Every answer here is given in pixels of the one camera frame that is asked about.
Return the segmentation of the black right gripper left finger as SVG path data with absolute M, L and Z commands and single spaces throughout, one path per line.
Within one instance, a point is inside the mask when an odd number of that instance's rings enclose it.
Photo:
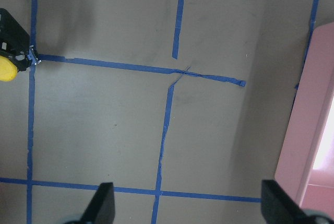
M 79 223 L 110 224 L 115 219 L 114 185 L 101 183 Z

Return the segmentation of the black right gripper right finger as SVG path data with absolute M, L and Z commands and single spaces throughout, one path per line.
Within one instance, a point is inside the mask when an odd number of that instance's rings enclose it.
M 266 223 L 300 223 L 305 213 L 275 180 L 261 182 L 261 214 Z

